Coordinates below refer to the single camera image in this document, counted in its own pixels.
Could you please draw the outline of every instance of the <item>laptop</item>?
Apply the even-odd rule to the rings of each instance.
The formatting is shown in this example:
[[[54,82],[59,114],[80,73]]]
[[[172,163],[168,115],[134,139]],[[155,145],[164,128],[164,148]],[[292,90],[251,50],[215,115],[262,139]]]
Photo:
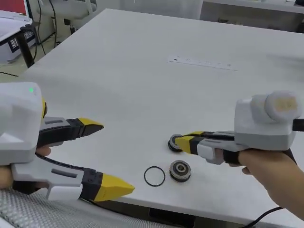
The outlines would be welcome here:
[[[0,0],[0,41],[33,23],[28,10],[27,0]]]

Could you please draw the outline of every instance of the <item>yellow finger tip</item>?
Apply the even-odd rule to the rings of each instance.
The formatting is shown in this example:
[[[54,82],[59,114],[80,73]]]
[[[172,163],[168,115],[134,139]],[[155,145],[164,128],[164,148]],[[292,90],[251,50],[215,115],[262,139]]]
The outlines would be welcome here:
[[[91,120],[91,119],[88,119],[88,118],[78,118],[84,125],[98,125],[98,126],[102,126],[103,127],[103,124],[99,123],[99,122],[96,122],[94,120]]]
[[[175,139],[175,144],[184,152],[191,153],[190,149],[190,140],[193,139],[193,136],[183,136]]]
[[[94,201],[113,200],[131,194],[134,189],[135,187],[133,185],[124,180],[104,173],[101,188]]]

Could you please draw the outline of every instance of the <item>o-ring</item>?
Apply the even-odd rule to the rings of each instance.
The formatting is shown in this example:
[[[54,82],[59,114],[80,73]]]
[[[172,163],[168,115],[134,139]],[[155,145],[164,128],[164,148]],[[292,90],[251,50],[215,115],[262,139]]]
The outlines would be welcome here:
[[[147,181],[147,179],[146,179],[146,173],[147,173],[147,171],[150,170],[150,169],[153,169],[153,168],[159,169],[159,170],[162,171],[162,173],[163,173],[163,180],[162,180],[162,182],[161,182],[160,184],[156,184],[156,185],[151,184],[151,183],[149,183],[149,182]],[[143,174],[143,178],[144,178],[144,181],[145,181],[147,184],[149,184],[150,186],[152,186],[152,187],[159,187],[159,186],[161,186],[161,185],[165,182],[166,174],[165,174],[165,171],[164,171],[162,168],[160,168],[160,167],[158,167],[158,166],[151,166],[151,167],[149,167],[149,168],[146,169],[146,171],[145,171],[144,174]]]

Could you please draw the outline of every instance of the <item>black cord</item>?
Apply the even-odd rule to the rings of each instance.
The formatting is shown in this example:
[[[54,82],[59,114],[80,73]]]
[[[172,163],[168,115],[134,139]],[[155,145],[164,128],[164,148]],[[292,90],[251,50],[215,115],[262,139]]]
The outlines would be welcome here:
[[[52,0],[49,0],[49,3],[51,4],[51,7],[53,9],[54,12],[54,21],[55,21],[55,41],[54,41],[54,48],[56,47],[56,43],[57,43],[57,18],[56,18],[56,12],[55,12],[55,8],[54,5],[52,3]]]
[[[275,212],[277,210],[281,210],[283,209],[282,207],[276,207],[273,208],[271,210],[266,211],[264,214],[262,214],[260,217],[258,217],[256,220],[250,222],[248,225],[240,227],[240,228],[252,228],[256,223],[258,223],[259,221],[261,221],[262,218],[264,218],[265,216],[269,215],[272,212]]]
[[[39,5],[39,24],[38,24],[38,29],[37,29],[37,37],[39,39],[39,43],[40,43],[40,45],[42,47],[43,53],[44,53],[44,55],[46,55],[46,51],[44,50],[44,47],[43,47],[43,44],[41,42],[41,38],[40,38],[40,35],[39,35],[40,24],[41,24],[41,16],[42,16],[40,0],[37,0],[37,2],[38,2],[38,5]]]
[[[86,200],[86,199],[82,199],[82,198],[81,198],[81,200],[82,200],[82,201],[85,201],[85,202],[87,202],[87,203],[90,203],[90,204],[92,204],[92,205],[94,205],[94,206],[97,206],[97,207],[99,207],[99,208],[102,208],[102,209],[111,211],[111,212],[115,212],[115,213],[118,213],[118,214],[121,214],[121,215],[125,215],[125,216],[129,216],[129,217],[132,217],[132,218],[136,218],[136,217],[134,217],[134,216],[130,216],[130,215],[128,215],[128,214],[121,213],[121,212],[118,212],[118,211],[116,211],[116,210],[104,208],[104,207],[100,206],[98,203],[96,203],[96,202],[94,202],[94,201],[92,201],[92,200]]]
[[[33,57],[33,64],[34,64],[35,63],[35,59],[37,57],[37,51],[38,51],[38,36],[37,36],[36,31],[35,31],[35,28],[33,28],[32,33],[34,34],[34,36],[36,38],[36,42],[35,42],[35,54],[34,54],[34,57]]]
[[[5,73],[5,72],[2,72],[2,71],[0,71],[0,74],[5,74],[5,75],[14,76],[14,77],[19,77],[18,75],[13,75],[13,74],[10,74],[10,73]]]

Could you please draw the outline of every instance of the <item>finger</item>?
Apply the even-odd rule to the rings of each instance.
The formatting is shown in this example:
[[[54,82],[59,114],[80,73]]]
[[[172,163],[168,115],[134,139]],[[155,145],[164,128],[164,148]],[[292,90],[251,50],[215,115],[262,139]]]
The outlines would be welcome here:
[[[36,152],[41,156],[48,156],[51,153],[51,149],[48,147],[41,147],[36,150]]]
[[[0,189],[6,189],[13,185],[13,174],[10,166],[0,166]]]
[[[39,189],[48,188],[48,183],[45,183],[45,182],[38,182],[38,183],[36,184],[36,187],[39,188]]]
[[[242,169],[242,172],[243,172],[243,174],[245,174],[245,175],[251,175],[251,172],[249,171],[248,168],[243,168],[243,169]]]

